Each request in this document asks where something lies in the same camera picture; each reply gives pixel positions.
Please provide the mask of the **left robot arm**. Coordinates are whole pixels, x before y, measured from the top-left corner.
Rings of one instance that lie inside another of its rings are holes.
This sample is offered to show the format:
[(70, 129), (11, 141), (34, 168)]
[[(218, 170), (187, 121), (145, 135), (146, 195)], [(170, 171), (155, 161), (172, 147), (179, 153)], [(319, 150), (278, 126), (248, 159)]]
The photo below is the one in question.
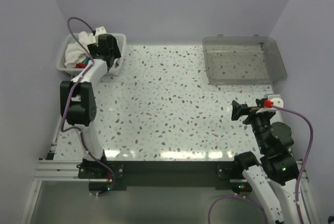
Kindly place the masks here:
[(96, 178), (105, 177), (109, 171), (103, 148), (98, 141), (94, 120), (97, 114), (93, 87), (121, 58), (117, 39), (109, 33), (96, 36), (88, 45), (91, 60), (72, 80), (60, 84), (61, 131), (78, 131), (83, 148), (82, 165), (90, 166)]

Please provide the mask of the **white towel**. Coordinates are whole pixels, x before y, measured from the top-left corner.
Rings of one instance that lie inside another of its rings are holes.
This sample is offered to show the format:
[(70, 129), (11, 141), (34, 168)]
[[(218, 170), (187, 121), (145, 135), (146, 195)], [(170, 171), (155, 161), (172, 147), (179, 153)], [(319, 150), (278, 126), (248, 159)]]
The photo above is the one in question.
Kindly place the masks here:
[(78, 44), (77, 41), (74, 43), (69, 43), (65, 51), (65, 67), (75, 68), (76, 62), (83, 57), (88, 57), (88, 44), (95, 43), (95, 37), (93, 33), (80, 32), (78, 34), (78, 41), (85, 48), (85, 50)]

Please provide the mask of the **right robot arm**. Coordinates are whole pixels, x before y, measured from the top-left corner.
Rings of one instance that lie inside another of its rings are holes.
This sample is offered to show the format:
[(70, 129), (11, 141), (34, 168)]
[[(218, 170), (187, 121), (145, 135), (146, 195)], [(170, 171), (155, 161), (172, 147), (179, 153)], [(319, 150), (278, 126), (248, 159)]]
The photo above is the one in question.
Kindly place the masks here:
[(287, 111), (277, 95), (258, 99), (254, 107), (232, 101), (231, 119), (246, 117), (243, 124), (251, 126), (262, 157), (257, 159), (251, 151), (236, 155), (230, 176), (248, 182), (267, 223), (309, 223), (300, 192), (305, 167), (299, 167), (290, 152), (291, 128), (271, 122), (277, 111)]

